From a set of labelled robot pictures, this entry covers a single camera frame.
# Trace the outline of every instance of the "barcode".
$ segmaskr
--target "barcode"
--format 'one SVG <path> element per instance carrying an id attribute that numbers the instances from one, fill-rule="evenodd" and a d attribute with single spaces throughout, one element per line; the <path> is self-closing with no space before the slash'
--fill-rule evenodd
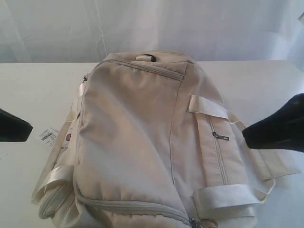
<path id="1" fill-rule="evenodd" d="M 41 140 L 44 141 L 46 140 L 48 137 L 50 137 L 51 135 L 53 135 L 53 133 L 48 133 L 46 136 L 44 136 Z"/>

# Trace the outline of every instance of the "barcode label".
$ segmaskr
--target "barcode label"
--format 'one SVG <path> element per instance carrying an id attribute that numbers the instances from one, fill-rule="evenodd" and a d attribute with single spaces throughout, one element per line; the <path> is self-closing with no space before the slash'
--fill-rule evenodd
<path id="1" fill-rule="evenodd" d="M 36 138 L 44 143 L 48 148 L 52 148 L 56 137 L 57 137 L 58 132 L 56 132 L 54 129 L 52 128 L 47 128 L 45 129 L 41 134 L 39 134 Z"/>

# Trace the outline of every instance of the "cream duffel bag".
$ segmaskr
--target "cream duffel bag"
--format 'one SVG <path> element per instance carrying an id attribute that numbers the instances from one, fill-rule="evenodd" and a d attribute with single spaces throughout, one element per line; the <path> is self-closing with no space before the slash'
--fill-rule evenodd
<path id="1" fill-rule="evenodd" d="M 110 54 L 80 85 L 32 202 L 62 228 L 254 227 L 274 177 L 298 169 L 248 150 L 269 191 L 251 187 L 234 124 L 188 56 Z"/>

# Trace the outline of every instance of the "white curtain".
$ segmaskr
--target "white curtain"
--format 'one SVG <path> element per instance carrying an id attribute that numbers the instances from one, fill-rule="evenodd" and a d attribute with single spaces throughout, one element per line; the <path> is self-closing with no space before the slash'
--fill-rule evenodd
<path id="1" fill-rule="evenodd" d="M 0 0 L 0 62 L 97 62 L 167 49 L 304 69 L 304 0 Z"/>

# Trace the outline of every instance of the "table surface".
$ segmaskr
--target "table surface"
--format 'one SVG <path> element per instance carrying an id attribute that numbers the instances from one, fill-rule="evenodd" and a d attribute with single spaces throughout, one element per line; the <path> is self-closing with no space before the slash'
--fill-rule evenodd
<path id="1" fill-rule="evenodd" d="M 247 124 L 279 109 L 304 92 L 303 72 L 285 60 L 199 62 L 223 96 L 226 108 Z M 36 139 L 47 127 L 59 130 L 84 74 L 96 63 L 0 64 L 0 107 L 28 122 L 25 143 L 0 146 L 1 227 L 52 228 L 38 218 L 31 194 L 50 151 Z M 291 152 L 304 168 L 304 153 Z M 259 228 L 302 227 L 304 175 L 280 177 L 266 203 L 258 207 Z"/>

